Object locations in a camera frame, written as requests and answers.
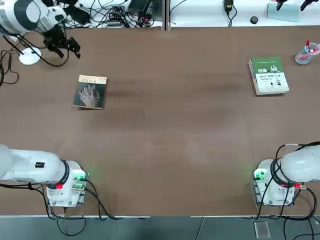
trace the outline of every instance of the pen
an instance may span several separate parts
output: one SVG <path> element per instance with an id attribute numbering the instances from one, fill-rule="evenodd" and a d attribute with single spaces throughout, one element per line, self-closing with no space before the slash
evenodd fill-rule
<path id="1" fill-rule="evenodd" d="M 307 47 L 308 51 L 310 51 L 310 40 L 306 41 L 306 47 Z"/>

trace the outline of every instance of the gray floor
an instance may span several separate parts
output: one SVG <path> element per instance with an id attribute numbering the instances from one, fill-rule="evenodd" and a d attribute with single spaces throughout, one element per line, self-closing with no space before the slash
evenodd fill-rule
<path id="1" fill-rule="evenodd" d="M 59 232 L 56 221 L 44 217 L 0 218 L 0 239 L 2 240 L 195 240 L 202 218 L 190 217 L 152 217 L 143 220 L 126 218 L 117 221 L 108 219 L 101 222 L 89 219 L 85 230 L 78 236 L 64 236 Z M 283 219 L 268 220 L 272 240 L 284 240 Z M 320 224 L 312 219 L 314 232 L 320 232 Z M 69 234 L 83 226 L 83 220 L 62 220 L 61 228 Z M 287 240 L 296 235 L 311 233 L 307 221 L 286 224 Z M 238 217 L 206 218 L 198 240 L 255 240 L 256 234 L 252 220 Z M 303 236 L 298 240 L 311 240 Z"/>

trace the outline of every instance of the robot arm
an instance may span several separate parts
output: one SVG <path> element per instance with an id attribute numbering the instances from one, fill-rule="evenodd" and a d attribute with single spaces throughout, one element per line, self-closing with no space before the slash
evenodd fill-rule
<path id="1" fill-rule="evenodd" d="M 86 173 L 75 161 L 50 152 L 9 149 L 0 144 L 0 181 L 45 184 L 50 206 L 76 207 L 82 199 Z"/>
<path id="2" fill-rule="evenodd" d="M 277 175 L 284 182 L 312 182 L 320 180 L 320 146 L 307 146 L 286 154 L 280 160 L 284 175 Z"/>
<path id="3" fill-rule="evenodd" d="M 253 172 L 256 203 L 290 206 L 295 198 L 296 183 L 320 181 L 320 145 L 306 146 L 276 160 L 262 161 Z"/>
<path id="4" fill-rule="evenodd" d="M 38 31 L 44 35 L 49 51 L 63 58 L 60 49 L 68 49 L 80 58 L 77 41 L 73 37 L 66 39 L 58 26 L 66 17 L 61 7 L 47 6 L 41 0 L 0 0 L 0 36 Z"/>
<path id="5" fill-rule="evenodd" d="M 65 165 L 56 154 L 9 149 L 0 145 L 0 180 L 54 185 L 65 175 Z"/>

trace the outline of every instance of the book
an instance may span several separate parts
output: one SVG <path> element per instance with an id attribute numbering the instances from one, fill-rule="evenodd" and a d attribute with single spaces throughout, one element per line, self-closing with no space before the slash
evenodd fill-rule
<path id="1" fill-rule="evenodd" d="M 81 108 L 103 109 L 108 82 L 105 76 L 79 75 L 73 105 Z"/>
<path id="2" fill-rule="evenodd" d="M 251 58 L 248 65 L 257 95 L 284 94 L 289 91 L 280 57 Z"/>

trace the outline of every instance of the brown table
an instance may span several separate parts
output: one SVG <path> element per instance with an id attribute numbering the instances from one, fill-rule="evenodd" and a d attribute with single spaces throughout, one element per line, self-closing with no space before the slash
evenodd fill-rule
<path id="1" fill-rule="evenodd" d="M 63 67 L 14 58 L 20 80 L 0 88 L 0 142 L 78 161 L 114 215 L 256 215 L 252 170 L 282 144 L 319 140 L 320 57 L 294 60 L 305 40 L 320 39 L 317 26 L 71 33 L 82 56 Z M 268 56 L 281 57 L 284 96 L 255 96 L 247 63 Z M 104 110 L 72 105 L 79 74 L 108 76 Z M 285 214 L 310 211 L 302 195 Z M 97 203 L 88 196 L 77 211 L 97 215 Z M 44 214 L 39 194 L 0 189 L 0 215 Z"/>

